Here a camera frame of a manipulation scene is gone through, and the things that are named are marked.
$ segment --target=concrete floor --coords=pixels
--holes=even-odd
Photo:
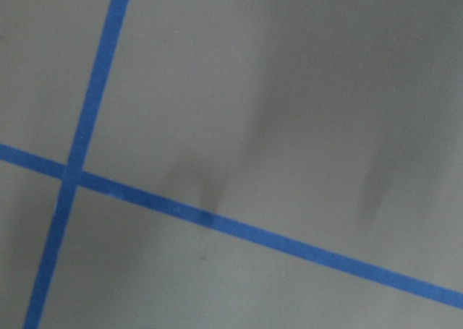
[[[0,0],[0,143],[66,163],[109,0]],[[463,0],[130,0],[85,170],[463,291]],[[60,181],[0,162],[0,327]],[[41,328],[460,328],[79,188]]]

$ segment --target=gray surface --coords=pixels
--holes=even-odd
[[[0,142],[66,160],[107,2],[2,2]],[[85,170],[463,291],[462,8],[131,0]],[[0,326],[20,328],[58,182],[5,164],[0,176],[0,277],[16,280],[1,283],[19,287]],[[462,318],[79,189],[42,328]]]

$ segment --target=floor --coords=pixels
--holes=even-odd
[[[0,327],[461,327],[463,0],[0,8]]]

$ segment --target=blue stripe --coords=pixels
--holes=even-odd
[[[38,328],[129,0],[111,0],[24,322]]]
[[[57,169],[56,172],[62,172],[64,169],[64,166],[59,163],[48,161],[36,155],[5,145],[0,145],[0,159],[25,168],[31,168],[34,171],[53,177],[54,175],[49,171],[50,168]],[[209,213],[116,181],[83,172],[80,179],[80,186],[126,202],[131,202],[132,204],[144,208],[165,213],[184,221],[211,228],[244,239],[245,241],[275,249],[309,262],[324,265],[334,270],[339,270],[383,284],[384,286],[463,309],[463,294],[458,291],[452,291],[451,289],[420,281],[416,278],[380,268],[366,262],[338,255],[310,244]]]
[[[63,164],[24,152],[23,150],[18,150],[11,146],[0,144],[0,159],[54,177],[55,179],[63,177]]]

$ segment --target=blue tape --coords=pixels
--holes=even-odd
[[[54,173],[58,174],[64,170],[62,164],[48,161],[36,155],[5,145],[0,145],[0,159],[25,168],[31,168],[34,171],[53,177],[55,177],[53,175]],[[309,262],[324,265],[334,270],[339,270],[383,284],[384,286],[463,309],[463,294],[458,291],[452,291],[451,289],[420,281],[416,278],[402,275],[385,268],[338,255],[304,242],[299,242],[261,228],[250,226],[246,223],[209,213],[194,208],[193,206],[145,192],[141,189],[136,189],[94,174],[89,174],[88,172],[82,172],[79,185],[101,194],[131,202],[132,204],[144,208],[156,210],[160,213],[220,231],[221,233],[235,236],[264,247],[275,249]]]
[[[38,328],[129,0],[111,0],[24,322]]]

